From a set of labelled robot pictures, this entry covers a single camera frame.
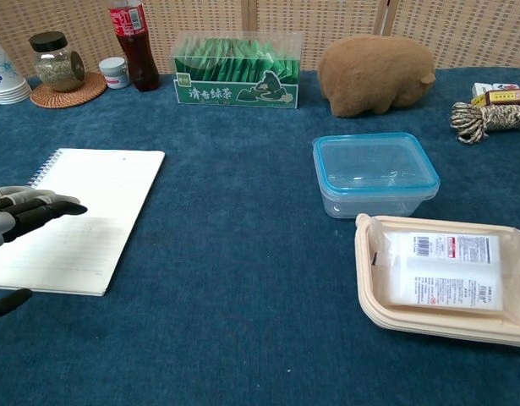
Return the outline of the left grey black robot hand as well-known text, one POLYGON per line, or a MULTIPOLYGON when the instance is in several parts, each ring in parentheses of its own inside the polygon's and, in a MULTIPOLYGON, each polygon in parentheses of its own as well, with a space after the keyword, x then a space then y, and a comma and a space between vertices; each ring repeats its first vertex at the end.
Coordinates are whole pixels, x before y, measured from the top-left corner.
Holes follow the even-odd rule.
POLYGON ((0 187, 0 247, 45 226, 51 220, 87 212, 79 199, 30 186, 0 187))

